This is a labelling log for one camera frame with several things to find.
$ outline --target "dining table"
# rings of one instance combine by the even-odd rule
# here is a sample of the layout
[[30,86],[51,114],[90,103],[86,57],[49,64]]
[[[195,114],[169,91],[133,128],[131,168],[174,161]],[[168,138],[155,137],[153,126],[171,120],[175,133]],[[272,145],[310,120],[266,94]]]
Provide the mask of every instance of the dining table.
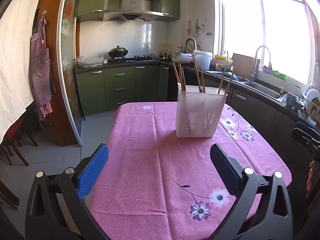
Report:
[[[178,138],[177,102],[127,103],[114,113],[109,159],[90,212],[112,240],[207,239],[235,202],[210,159],[218,144],[257,174],[291,173],[266,140],[225,104],[211,138]],[[247,220],[258,208],[256,195]]]

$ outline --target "gas stove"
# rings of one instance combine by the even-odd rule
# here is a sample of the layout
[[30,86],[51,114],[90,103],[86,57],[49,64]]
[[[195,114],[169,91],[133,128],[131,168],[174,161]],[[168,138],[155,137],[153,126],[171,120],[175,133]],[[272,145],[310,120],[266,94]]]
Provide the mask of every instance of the gas stove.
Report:
[[134,57],[118,57],[118,58],[112,58],[108,60],[108,65],[112,64],[119,64],[119,63],[126,63],[126,62],[155,62],[155,59],[152,59],[149,56],[134,56]]

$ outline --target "cabinet handle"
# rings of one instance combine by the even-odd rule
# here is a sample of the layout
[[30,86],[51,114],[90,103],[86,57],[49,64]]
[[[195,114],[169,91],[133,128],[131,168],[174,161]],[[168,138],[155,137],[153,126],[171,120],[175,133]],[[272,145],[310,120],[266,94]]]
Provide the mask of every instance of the cabinet handle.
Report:
[[242,100],[249,100],[249,98],[245,98],[245,97],[243,97],[243,96],[241,96],[241,95],[239,95],[239,94],[236,94],[236,97],[239,97],[239,98],[242,99]]

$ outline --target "stainless steel range hood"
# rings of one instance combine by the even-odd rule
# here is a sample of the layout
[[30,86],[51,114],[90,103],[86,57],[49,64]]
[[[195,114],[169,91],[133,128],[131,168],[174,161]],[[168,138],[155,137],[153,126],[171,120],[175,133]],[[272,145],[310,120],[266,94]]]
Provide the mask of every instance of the stainless steel range hood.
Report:
[[122,0],[121,9],[105,9],[103,21],[123,20],[123,21],[146,21],[151,22],[163,13],[143,10],[143,0]]

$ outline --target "checkered apron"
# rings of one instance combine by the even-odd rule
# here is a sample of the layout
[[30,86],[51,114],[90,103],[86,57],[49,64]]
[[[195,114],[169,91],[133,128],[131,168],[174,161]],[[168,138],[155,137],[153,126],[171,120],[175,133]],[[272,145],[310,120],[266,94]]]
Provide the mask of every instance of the checkered apron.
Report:
[[47,21],[42,15],[38,31],[31,36],[30,42],[33,95],[38,105],[38,113],[41,120],[44,120],[52,112],[50,100],[51,96],[56,92],[50,74],[49,48],[45,47],[46,24]]

